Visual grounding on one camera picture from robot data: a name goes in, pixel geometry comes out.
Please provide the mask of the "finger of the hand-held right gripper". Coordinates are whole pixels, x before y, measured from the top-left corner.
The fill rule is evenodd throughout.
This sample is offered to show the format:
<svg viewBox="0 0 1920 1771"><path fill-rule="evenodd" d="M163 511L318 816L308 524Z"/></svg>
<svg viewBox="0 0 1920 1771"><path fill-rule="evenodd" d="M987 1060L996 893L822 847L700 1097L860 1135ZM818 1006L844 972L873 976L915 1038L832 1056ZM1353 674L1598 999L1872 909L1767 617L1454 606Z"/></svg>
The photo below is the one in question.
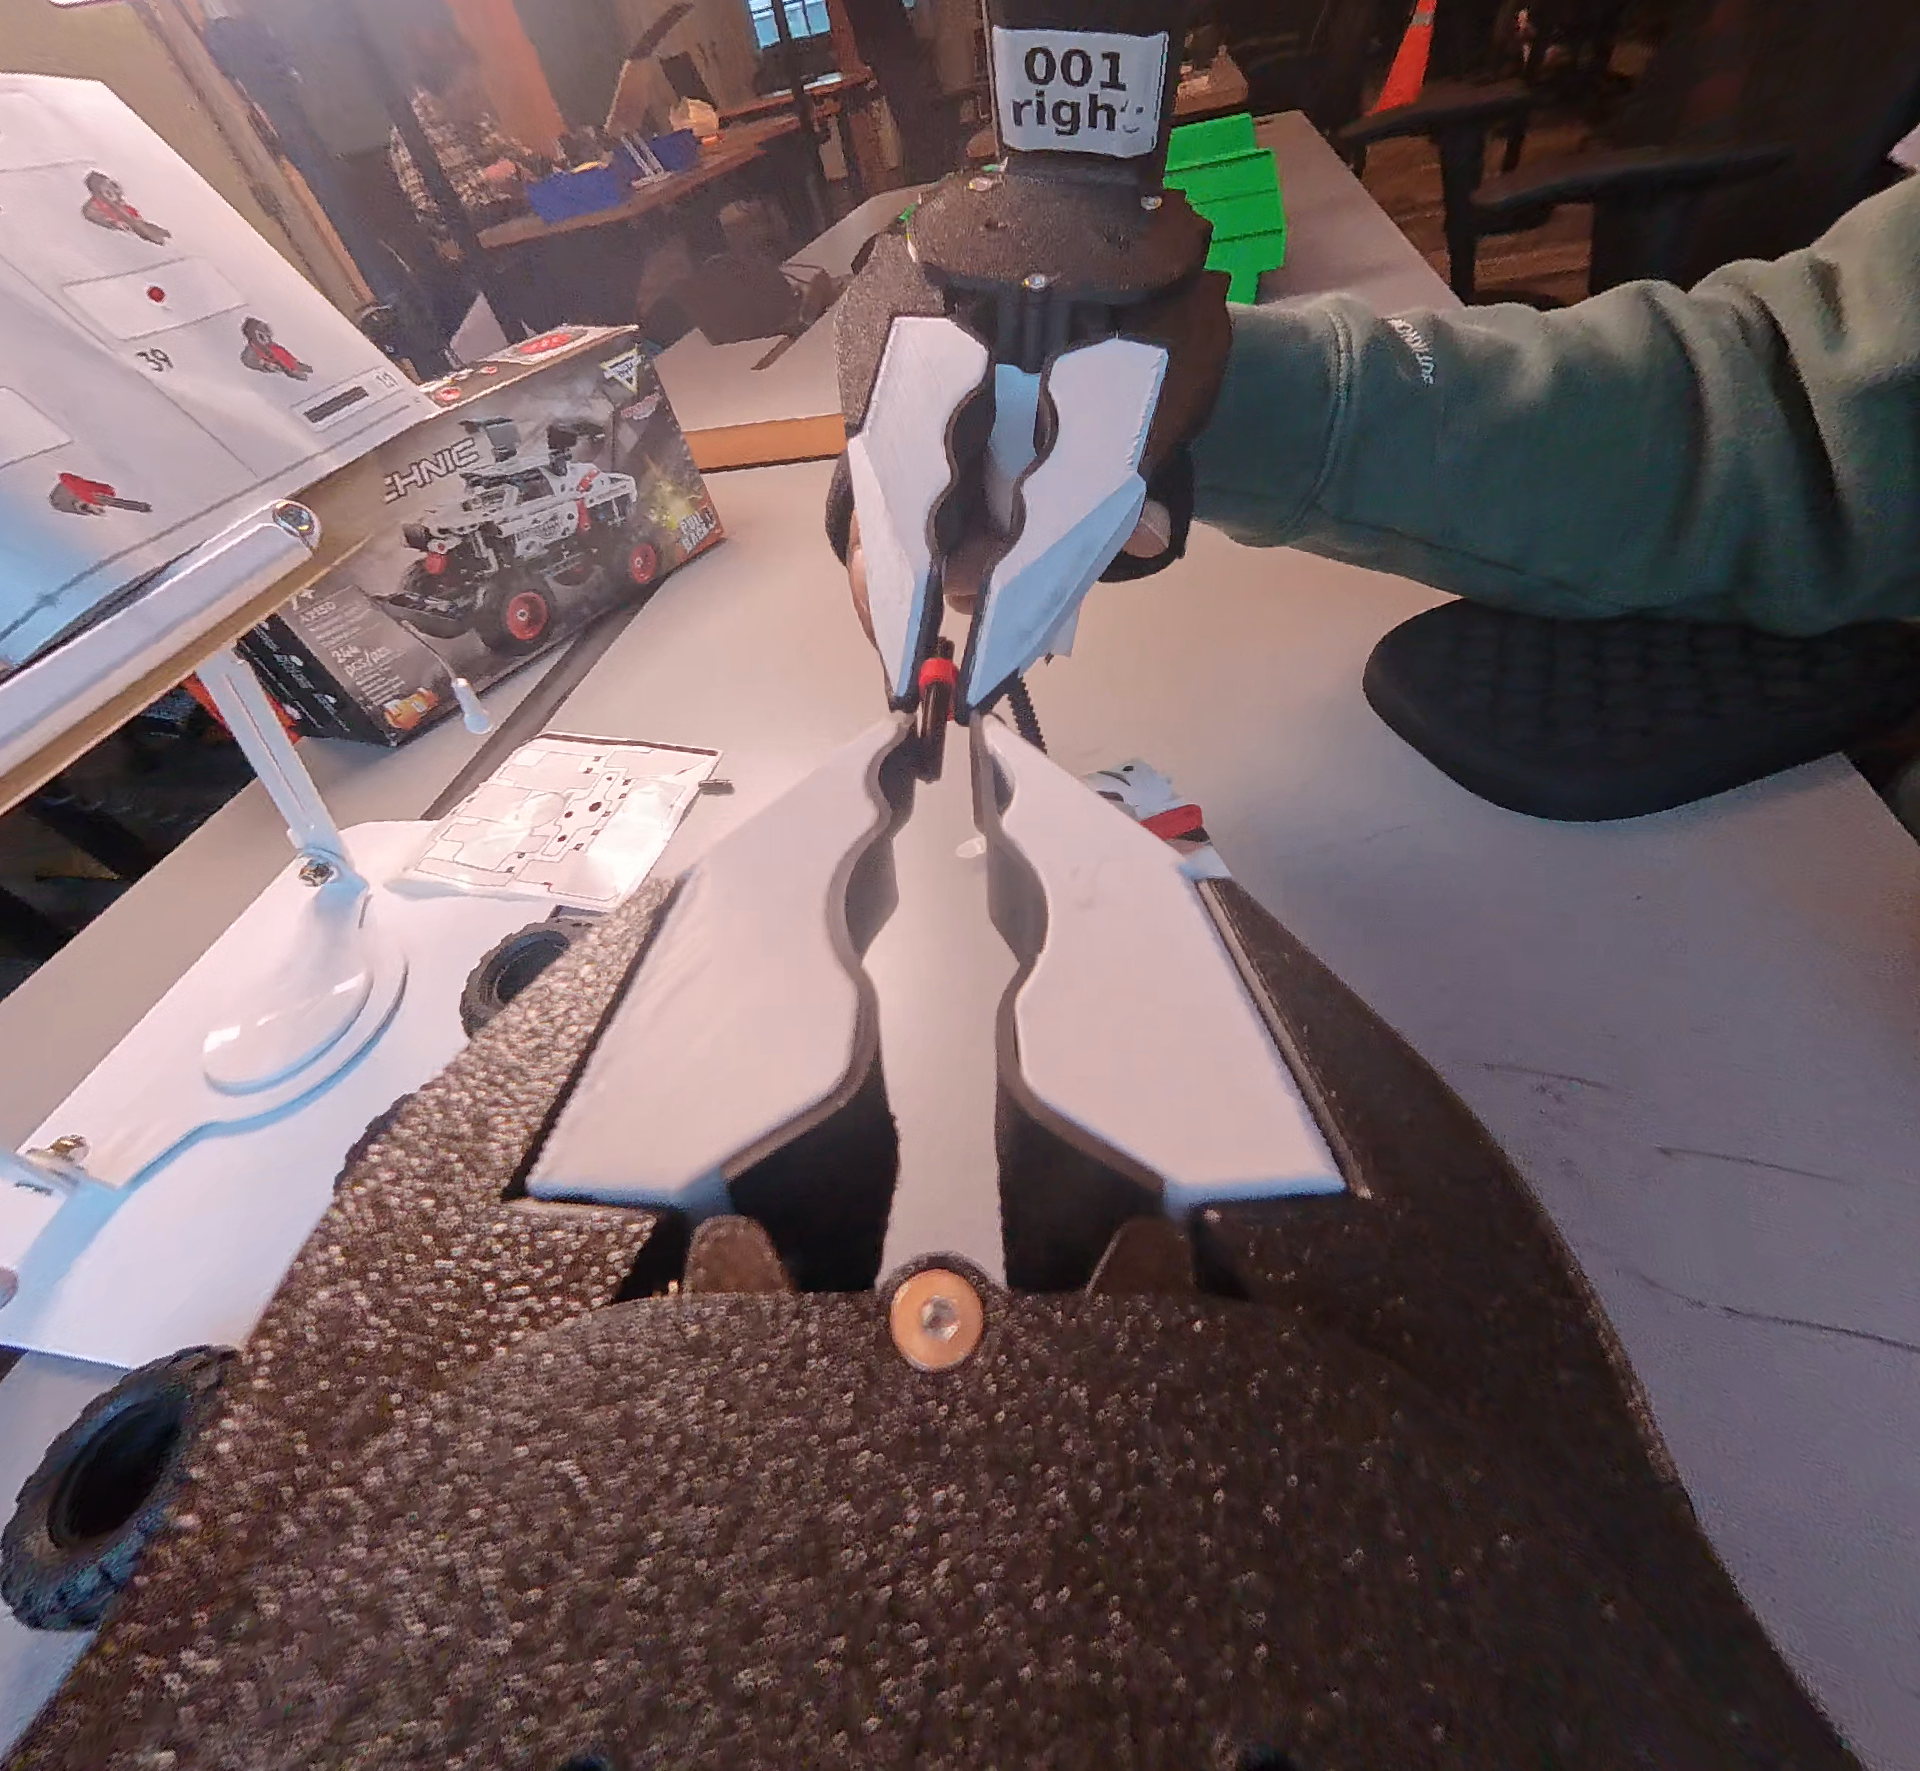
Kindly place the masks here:
<svg viewBox="0 0 1920 1771"><path fill-rule="evenodd" d="M1101 339L1054 354L1041 377L1050 439L1014 483L1018 524L982 586L963 664L963 707L987 707L1062 637L1132 537L1146 498L1142 452L1168 350Z"/></svg>
<svg viewBox="0 0 1920 1771"><path fill-rule="evenodd" d="M868 608L891 707L910 707L943 618L936 518L957 466L951 433L982 390L989 352L951 319L894 319L849 474Z"/></svg>

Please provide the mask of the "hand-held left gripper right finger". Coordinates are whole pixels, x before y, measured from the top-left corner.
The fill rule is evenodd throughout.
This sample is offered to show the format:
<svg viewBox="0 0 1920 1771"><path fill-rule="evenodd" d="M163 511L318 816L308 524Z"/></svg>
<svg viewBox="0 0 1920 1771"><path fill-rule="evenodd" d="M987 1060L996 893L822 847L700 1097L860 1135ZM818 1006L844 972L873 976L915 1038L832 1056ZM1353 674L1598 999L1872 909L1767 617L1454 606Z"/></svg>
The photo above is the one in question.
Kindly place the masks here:
<svg viewBox="0 0 1920 1771"><path fill-rule="evenodd" d="M1343 1191L1202 900L1211 879L1000 718L972 750L989 909L1018 963L1000 1068L1025 1107L1168 1204Z"/></svg>

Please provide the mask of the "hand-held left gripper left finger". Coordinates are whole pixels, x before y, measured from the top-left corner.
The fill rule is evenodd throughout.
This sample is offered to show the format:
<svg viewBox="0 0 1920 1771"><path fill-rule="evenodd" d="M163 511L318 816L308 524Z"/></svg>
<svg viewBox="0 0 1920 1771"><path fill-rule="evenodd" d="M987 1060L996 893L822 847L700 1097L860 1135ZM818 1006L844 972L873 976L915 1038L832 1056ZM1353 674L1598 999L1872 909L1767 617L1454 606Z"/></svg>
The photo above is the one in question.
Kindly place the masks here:
<svg viewBox="0 0 1920 1771"><path fill-rule="evenodd" d="M718 839L669 900L543 1137L543 1202L723 1204L878 1056L862 959L897 906L913 718L881 718Z"/></svg>

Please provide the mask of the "white brick toy truck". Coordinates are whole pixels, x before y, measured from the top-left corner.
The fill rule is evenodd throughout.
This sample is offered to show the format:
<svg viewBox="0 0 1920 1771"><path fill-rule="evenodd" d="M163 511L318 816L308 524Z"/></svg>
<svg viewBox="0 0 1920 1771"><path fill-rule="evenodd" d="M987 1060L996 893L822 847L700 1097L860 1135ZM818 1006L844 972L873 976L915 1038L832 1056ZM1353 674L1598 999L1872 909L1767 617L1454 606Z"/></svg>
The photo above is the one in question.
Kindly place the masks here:
<svg viewBox="0 0 1920 1771"><path fill-rule="evenodd" d="M1188 797L1169 776L1142 759L1128 759L1083 776L1101 799L1117 804L1141 828L1158 837L1182 858L1182 872L1193 882L1232 878L1211 844L1202 805Z"/></svg>

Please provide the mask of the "white instruction booklet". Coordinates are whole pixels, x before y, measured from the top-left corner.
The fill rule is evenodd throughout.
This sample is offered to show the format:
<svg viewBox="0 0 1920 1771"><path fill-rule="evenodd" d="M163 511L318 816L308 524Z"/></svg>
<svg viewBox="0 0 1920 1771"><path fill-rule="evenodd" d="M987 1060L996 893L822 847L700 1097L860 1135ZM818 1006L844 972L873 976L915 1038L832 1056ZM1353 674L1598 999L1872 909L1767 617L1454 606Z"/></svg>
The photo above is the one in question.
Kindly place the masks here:
<svg viewBox="0 0 1920 1771"><path fill-rule="evenodd" d="M435 414L109 88L2 79L2 658Z"/></svg>

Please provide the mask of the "grey desk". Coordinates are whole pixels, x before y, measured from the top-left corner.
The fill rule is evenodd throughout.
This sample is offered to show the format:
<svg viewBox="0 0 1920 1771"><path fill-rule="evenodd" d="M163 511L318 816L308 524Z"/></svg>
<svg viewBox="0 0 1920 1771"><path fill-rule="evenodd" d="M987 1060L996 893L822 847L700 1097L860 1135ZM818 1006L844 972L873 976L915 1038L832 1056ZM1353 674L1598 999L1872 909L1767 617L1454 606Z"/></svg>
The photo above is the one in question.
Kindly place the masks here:
<svg viewBox="0 0 1920 1771"><path fill-rule="evenodd" d="M727 542L560 700L585 737L717 749L667 872L878 712L822 463L709 483ZM1502 1138L1612 1311L1704 1525L1861 1759L1916 1766L1916 847L1842 761L1638 822L1486 805L1359 691L1421 586L1195 531L1092 591L1029 680L1079 774L1138 757L1239 879ZM948 759L946 781L963 774ZM996 999L965 792L897 840L868 959L900 1185L885 1265L1000 1277ZM258 788L4 1001L4 1144L287 856Z"/></svg>

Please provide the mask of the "green plastic bin stack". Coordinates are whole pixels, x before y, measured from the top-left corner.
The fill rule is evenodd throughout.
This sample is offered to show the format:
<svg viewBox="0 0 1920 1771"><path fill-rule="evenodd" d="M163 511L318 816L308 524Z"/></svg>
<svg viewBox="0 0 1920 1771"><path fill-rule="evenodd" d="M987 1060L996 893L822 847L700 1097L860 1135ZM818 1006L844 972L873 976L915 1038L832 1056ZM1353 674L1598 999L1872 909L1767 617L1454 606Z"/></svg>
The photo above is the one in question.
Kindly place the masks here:
<svg viewBox="0 0 1920 1771"><path fill-rule="evenodd" d="M1261 277L1286 254L1286 212L1278 160L1258 147L1248 114L1174 127L1165 183L1211 225L1206 266L1227 274L1229 301L1255 303Z"/></svg>

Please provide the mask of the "white sticker sheet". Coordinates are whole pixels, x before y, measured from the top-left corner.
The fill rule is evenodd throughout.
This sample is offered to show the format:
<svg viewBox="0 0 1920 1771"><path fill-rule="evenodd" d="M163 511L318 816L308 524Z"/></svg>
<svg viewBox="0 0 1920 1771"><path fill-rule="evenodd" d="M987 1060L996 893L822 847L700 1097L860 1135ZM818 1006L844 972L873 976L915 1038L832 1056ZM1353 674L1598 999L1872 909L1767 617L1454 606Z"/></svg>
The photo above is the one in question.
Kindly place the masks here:
<svg viewBox="0 0 1920 1771"><path fill-rule="evenodd" d="M432 828L407 878L611 911L660 862L718 750L543 734Z"/></svg>

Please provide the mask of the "toy truck cardboard box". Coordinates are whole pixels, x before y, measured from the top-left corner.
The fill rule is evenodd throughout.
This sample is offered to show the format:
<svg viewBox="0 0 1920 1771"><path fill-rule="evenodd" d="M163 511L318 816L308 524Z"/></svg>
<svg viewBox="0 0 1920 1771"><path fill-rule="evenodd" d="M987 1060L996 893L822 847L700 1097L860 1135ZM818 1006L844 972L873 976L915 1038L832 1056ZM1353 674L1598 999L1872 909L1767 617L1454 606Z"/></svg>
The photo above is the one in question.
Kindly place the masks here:
<svg viewBox="0 0 1920 1771"><path fill-rule="evenodd" d="M378 457L369 541L239 649L307 734L394 749L724 538L634 327L560 327L435 381Z"/></svg>

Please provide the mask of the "orange traffic cone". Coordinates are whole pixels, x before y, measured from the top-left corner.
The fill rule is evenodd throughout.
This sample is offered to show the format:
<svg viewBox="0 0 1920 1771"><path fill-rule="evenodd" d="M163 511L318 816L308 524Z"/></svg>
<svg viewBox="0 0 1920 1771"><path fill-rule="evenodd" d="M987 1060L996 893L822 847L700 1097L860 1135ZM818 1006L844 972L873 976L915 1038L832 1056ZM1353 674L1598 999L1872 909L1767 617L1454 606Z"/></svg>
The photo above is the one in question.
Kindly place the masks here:
<svg viewBox="0 0 1920 1771"><path fill-rule="evenodd" d="M1428 77L1439 0L1413 0L1413 9L1382 82L1373 117L1413 105Z"/></svg>

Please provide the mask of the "blue plastic bin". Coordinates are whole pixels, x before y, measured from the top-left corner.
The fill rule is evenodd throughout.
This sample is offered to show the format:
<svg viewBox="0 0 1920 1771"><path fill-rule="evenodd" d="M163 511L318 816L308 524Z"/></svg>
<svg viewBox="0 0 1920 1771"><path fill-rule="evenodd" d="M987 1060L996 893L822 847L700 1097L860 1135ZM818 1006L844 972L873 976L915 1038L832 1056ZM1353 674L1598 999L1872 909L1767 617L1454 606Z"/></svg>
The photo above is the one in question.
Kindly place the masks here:
<svg viewBox="0 0 1920 1771"><path fill-rule="evenodd" d="M601 158L528 179L525 198L547 225L594 219L627 202L634 188L631 169L625 158Z"/></svg>

